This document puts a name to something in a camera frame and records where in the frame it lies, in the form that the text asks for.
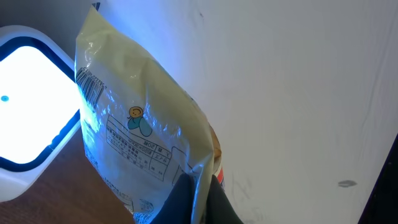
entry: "food package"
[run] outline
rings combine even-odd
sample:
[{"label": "food package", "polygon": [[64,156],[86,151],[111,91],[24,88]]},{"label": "food package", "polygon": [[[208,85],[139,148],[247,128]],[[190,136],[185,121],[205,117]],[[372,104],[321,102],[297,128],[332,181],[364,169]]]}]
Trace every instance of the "food package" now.
[{"label": "food package", "polygon": [[76,39],[75,79],[86,157],[133,213],[150,223],[182,173],[200,223],[220,144],[194,100],[139,44],[91,8]]}]

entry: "white wall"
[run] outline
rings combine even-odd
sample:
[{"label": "white wall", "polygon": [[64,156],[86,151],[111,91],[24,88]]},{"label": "white wall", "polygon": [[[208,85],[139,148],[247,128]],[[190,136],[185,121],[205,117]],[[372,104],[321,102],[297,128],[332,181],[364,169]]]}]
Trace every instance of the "white wall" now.
[{"label": "white wall", "polygon": [[49,36],[71,58],[90,0],[1,0],[0,26],[23,25]]},{"label": "white wall", "polygon": [[[2,0],[0,25],[32,26],[73,57],[88,5]],[[100,11],[207,114],[244,223],[358,222],[398,132],[398,1],[107,0]]]}]

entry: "wooden table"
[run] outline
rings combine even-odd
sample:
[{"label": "wooden table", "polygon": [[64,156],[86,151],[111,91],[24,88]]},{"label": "wooden table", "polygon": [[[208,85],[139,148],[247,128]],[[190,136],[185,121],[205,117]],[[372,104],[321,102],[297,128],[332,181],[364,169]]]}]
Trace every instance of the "wooden table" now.
[{"label": "wooden table", "polygon": [[0,223],[134,222],[85,157],[79,130],[25,193],[0,203]]}]

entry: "plastic wrapper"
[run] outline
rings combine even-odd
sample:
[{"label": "plastic wrapper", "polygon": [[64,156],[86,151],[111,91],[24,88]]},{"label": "plastic wrapper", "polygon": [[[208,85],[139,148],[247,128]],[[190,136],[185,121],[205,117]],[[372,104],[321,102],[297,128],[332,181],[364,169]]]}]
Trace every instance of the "plastic wrapper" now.
[{"label": "plastic wrapper", "polygon": [[87,158],[111,190],[149,223],[182,173],[195,183],[200,223],[220,145],[192,98],[139,44],[93,8],[76,39],[75,79]]}]

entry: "blue light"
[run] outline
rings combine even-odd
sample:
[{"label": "blue light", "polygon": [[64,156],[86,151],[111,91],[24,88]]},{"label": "blue light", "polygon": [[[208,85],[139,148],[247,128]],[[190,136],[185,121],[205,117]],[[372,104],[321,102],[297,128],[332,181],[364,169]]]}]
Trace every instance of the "blue light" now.
[{"label": "blue light", "polygon": [[79,109],[71,81],[34,47],[20,47],[0,62],[0,156],[33,161]]}]

